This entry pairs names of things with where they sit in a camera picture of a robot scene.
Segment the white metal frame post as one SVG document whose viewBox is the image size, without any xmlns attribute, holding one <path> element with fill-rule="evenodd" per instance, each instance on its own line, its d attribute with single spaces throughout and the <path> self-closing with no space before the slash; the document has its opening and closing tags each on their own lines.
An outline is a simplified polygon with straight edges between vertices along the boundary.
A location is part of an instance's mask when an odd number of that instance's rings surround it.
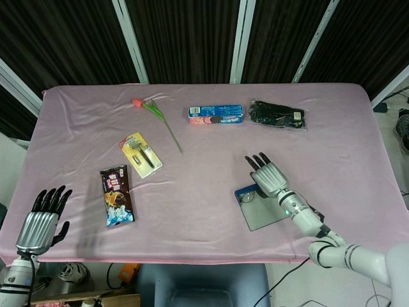
<svg viewBox="0 0 409 307">
<path fill-rule="evenodd" d="M 339 2 L 340 0 L 329 0 L 328 6 L 320 20 L 320 23 L 318 24 L 318 27 L 309 43 L 309 46 L 305 51 L 304 56 L 295 72 L 295 75 L 291 80 L 292 83 L 298 83 L 303 76 L 303 73 L 305 72 L 307 65 L 309 64 L 309 61 L 314 54 L 316 47 L 328 26 L 328 23 L 330 22 L 334 12 L 336 11 Z"/>
<path fill-rule="evenodd" d="M 400 85 L 406 78 L 409 77 L 409 65 L 407 65 L 393 80 L 391 80 L 384 89 L 375 96 L 371 101 L 371 106 L 374 109 L 379 103 L 385 100 L 385 97 L 392 92 L 398 85 Z"/>
<path fill-rule="evenodd" d="M 240 84 L 257 0 L 240 0 L 229 83 Z"/>
<path fill-rule="evenodd" d="M 42 107 L 42 100 L 1 58 L 0 85 L 31 114 L 38 117 Z"/>
<path fill-rule="evenodd" d="M 112 0 L 112 5 L 116 13 L 118 22 L 120 24 L 121 31 L 123 33 L 125 43 L 127 45 L 128 51 L 132 63 L 134 65 L 137 77 L 142 84 L 149 84 L 148 74 L 144 65 L 143 57 L 137 37 L 134 31 L 133 23 L 128 12 L 127 4 L 125 0 Z"/>
</svg>

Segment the cardboard box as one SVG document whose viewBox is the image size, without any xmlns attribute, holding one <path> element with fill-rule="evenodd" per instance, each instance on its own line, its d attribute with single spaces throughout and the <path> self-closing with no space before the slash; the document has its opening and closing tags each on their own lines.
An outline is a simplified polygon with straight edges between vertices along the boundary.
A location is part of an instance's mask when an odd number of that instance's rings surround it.
<svg viewBox="0 0 409 307">
<path fill-rule="evenodd" d="M 32 307 L 141 307 L 141 295 L 133 290 L 100 290 L 32 299 Z"/>
</svg>

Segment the blue grey chair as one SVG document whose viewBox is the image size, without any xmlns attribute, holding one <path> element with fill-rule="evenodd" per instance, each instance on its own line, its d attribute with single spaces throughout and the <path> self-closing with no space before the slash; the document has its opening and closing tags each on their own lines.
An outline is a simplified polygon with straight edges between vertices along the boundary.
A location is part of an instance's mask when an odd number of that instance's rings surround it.
<svg viewBox="0 0 409 307">
<path fill-rule="evenodd" d="M 144 264 L 135 291 L 141 307 L 271 307 L 263 264 Z"/>
</svg>

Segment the brown chocolate snack bag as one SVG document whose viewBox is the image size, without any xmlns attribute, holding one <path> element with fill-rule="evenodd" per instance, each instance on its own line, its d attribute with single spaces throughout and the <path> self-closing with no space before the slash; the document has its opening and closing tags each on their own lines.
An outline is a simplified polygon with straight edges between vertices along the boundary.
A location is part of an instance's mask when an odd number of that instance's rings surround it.
<svg viewBox="0 0 409 307">
<path fill-rule="evenodd" d="M 135 221 L 127 165 L 119 165 L 100 171 L 104 192 L 106 227 Z"/>
</svg>

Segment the grey white sneaker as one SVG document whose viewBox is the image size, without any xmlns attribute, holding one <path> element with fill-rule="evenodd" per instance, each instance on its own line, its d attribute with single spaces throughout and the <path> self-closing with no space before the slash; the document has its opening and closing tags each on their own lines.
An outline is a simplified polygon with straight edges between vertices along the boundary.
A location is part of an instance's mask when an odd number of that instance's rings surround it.
<svg viewBox="0 0 409 307">
<path fill-rule="evenodd" d="M 64 266 L 58 277 L 67 283 L 80 285 L 89 278 L 89 270 L 82 263 L 70 262 Z"/>
</svg>

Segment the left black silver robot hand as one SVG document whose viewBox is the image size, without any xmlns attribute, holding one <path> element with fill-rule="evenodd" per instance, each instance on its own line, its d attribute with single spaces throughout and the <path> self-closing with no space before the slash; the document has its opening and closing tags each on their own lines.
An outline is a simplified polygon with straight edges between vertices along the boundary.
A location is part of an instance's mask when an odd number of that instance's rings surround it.
<svg viewBox="0 0 409 307">
<path fill-rule="evenodd" d="M 72 190 L 67 190 L 64 185 L 39 193 L 22 224 L 16 243 L 18 255 L 25 258 L 40 256 L 66 237 L 69 221 L 62 224 L 60 232 L 56 230 L 71 194 Z"/>
</svg>

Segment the blue pink cookie box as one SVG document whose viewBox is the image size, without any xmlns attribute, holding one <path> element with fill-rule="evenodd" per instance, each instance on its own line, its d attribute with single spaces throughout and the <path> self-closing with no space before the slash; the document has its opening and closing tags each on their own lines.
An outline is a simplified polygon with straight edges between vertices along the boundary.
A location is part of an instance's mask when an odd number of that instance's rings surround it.
<svg viewBox="0 0 409 307">
<path fill-rule="evenodd" d="M 236 124 L 242 123 L 243 107 L 236 105 L 193 106 L 188 108 L 190 124 Z"/>
</svg>

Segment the razor in yellow blister pack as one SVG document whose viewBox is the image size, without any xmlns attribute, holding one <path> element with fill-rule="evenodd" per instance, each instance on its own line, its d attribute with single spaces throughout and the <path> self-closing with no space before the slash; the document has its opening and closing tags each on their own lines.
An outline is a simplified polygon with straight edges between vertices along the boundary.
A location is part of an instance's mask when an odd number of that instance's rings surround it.
<svg viewBox="0 0 409 307">
<path fill-rule="evenodd" d="M 122 139 L 119 147 L 141 179 L 154 174 L 163 165 L 139 132 Z"/>
</svg>

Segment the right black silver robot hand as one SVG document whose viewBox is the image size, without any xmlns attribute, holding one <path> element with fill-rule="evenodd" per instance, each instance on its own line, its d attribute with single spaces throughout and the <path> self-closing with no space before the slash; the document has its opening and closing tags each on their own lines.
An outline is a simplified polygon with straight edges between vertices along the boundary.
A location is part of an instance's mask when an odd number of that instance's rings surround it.
<svg viewBox="0 0 409 307">
<path fill-rule="evenodd" d="M 281 191 L 289 188 L 286 176 L 263 152 L 245 156 L 245 160 L 253 168 L 250 176 L 266 197 L 276 198 Z"/>
</svg>

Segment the dark sneaker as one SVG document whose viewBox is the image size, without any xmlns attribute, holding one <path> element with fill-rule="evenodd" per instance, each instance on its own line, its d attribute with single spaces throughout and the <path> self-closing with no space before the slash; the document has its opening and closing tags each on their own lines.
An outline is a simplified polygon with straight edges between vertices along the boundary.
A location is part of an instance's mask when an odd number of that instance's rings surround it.
<svg viewBox="0 0 409 307">
<path fill-rule="evenodd" d="M 409 114 L 399 117 L 396 122 L 395 132 L 405 148 L 409 148 Z"/>
</svg>

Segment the black gloves in plastic bag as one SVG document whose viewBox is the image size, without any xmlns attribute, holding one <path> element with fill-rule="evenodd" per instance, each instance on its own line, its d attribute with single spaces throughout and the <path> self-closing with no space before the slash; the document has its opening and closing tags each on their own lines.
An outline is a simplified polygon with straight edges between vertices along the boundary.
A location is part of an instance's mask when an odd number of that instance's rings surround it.
<svg viewBox="0 0 409 307">
<path fill-rule="evenodd" d="M 246 120 L 267 127 L 306 130 L 306 112 L 304 109 L 252 100 L 247 110 Z"/>
</svg>

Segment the pink tablecloth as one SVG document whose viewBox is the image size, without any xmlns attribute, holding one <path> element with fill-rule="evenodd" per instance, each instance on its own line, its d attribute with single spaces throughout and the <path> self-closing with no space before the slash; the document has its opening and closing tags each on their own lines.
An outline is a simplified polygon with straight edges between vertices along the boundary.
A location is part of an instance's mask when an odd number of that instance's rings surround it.
<svg viewBox="0 0 409 307">
<path fill-rule="evenodd" d="M 153 99 L 165 124 L 132 99 Z M 191 125 L 188 108 L 258 98 L 307 111 L 306 130 L 254 123 Z M 139 132 L 162 161 L 131 169 L 136 220 L 105 224 L 100 171 L 127 162 L 119 144 Z M 309 239 L 290 219 L 251 232 L 235 199 L 252 184 L 245 156 L 263 152 L 350 244 L 386 251 L 409 242 L 401 197 L 366 91 L 346 83 L 57 86 L 42 109 L 6 219 L 0 259 L 16 258 L 22 222 L 40 191 L 72 190 L 66 238 L 45 262 L 233 263 L 304 259 Z"/>
</svg>

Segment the blue glasses case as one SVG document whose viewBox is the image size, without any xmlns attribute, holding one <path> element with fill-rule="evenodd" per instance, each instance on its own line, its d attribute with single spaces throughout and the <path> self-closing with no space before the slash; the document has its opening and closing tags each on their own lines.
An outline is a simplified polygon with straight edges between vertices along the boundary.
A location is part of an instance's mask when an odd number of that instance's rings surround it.
<svg viewBox="0 0 409 307">
<path fill-rule="evenodd" d="M 249 191 L 256 192 L 254 200 L 250 203 L 241 203 L 240 195 Z M 279 206 L 278 199 L 266 197 L 257 184 L 236 190 L 234 195 L 251 232 L 288 217 L 288 214 Z"/>
</svg>

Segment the artificial tulip flower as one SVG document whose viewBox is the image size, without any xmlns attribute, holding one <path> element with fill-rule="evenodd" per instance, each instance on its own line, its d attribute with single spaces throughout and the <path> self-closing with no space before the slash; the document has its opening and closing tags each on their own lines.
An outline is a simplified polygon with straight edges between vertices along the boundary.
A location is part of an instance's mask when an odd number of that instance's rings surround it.
<svg viewBox="0 0 409 307">
<path fill-rule="evenodd" d="M 181 154 L 183 154 L 183 149 L 181 147 L 181 145 L 179 144 L 178 140 L 176 139 L 173 131 L 171 130 L 163 112 L 159 109 L 158 105 L 156 104 L 156 102 L 151 99 L 149 102 L 145 102 L 143 99 L 141 98 L 134 98 L 132 99 L 132 103 L 136 108 L 143 108 L 143 109 L 147 109 L 149 112 L 151 112 L 152 114 L 154 114 L 160 121 L 162 121 L 165 126 L 167 127 L 171 137 L 173 138 L 174 142 L 176 143 L 176 146 L 178 147 L 179 151 Z"/>
</svg>

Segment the orange tool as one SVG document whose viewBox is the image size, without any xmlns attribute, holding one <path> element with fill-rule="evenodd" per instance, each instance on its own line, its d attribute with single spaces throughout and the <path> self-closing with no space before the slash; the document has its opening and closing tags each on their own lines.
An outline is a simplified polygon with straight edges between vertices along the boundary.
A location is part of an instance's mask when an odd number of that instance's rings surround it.
<svg viewBox="0 0 409 307">
<path fill-rule="evenodd" d="M 118 278 L 125 284 L 130 285 L 139 272 L 140 264 L 123 264 Z"/>
</svg>

